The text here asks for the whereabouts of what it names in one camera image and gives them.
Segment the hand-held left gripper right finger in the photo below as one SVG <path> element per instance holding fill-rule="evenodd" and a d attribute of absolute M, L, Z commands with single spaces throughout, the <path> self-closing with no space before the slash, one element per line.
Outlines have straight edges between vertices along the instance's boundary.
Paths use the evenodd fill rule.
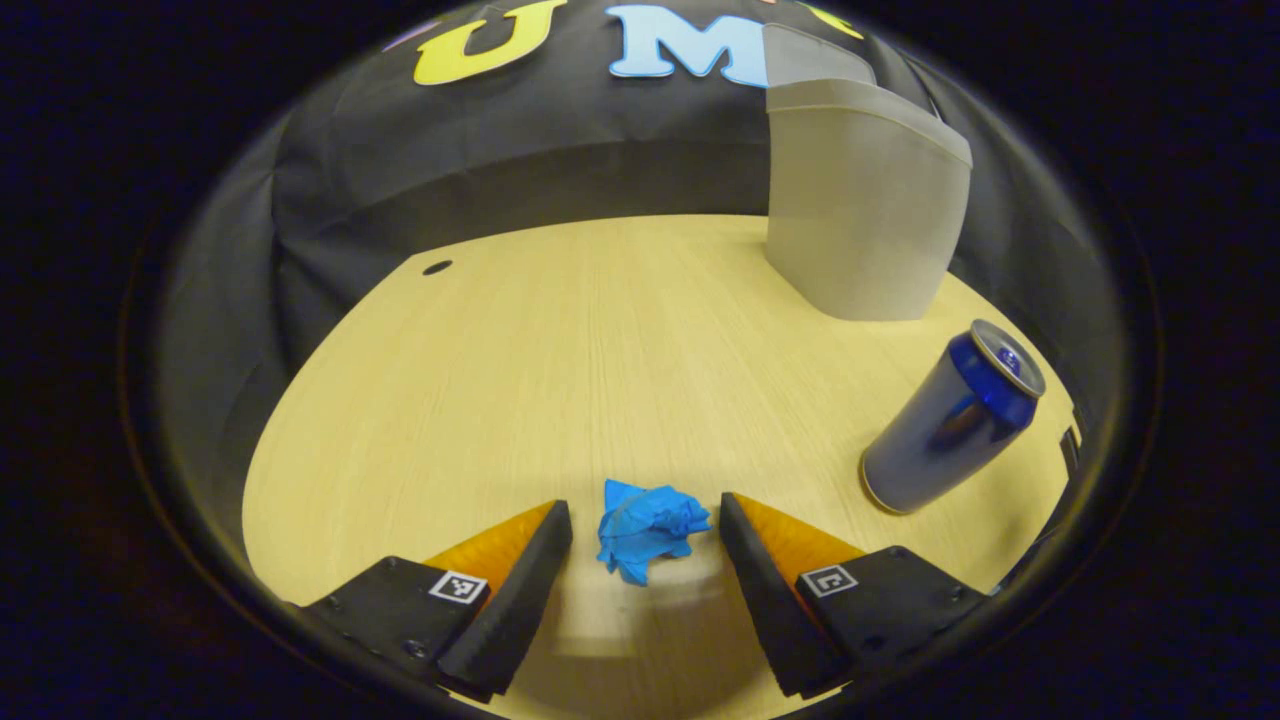
<path fill-rule="evenodd" d="M 986 602 L 901 544 L 860 550 L 737 492 L 719 505 L 722 544 L 786 696 L 891 676 Z"/>

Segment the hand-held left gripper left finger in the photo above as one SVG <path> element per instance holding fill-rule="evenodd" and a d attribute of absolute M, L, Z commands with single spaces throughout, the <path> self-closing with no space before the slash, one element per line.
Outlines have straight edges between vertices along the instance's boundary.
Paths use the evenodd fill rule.
<path fill-rule="evenodd" d="M 402 675 L 489 701 L 524 662 L 572 539 L 553 500 L 428 560 L 385 556 L 301 610 Z"/>

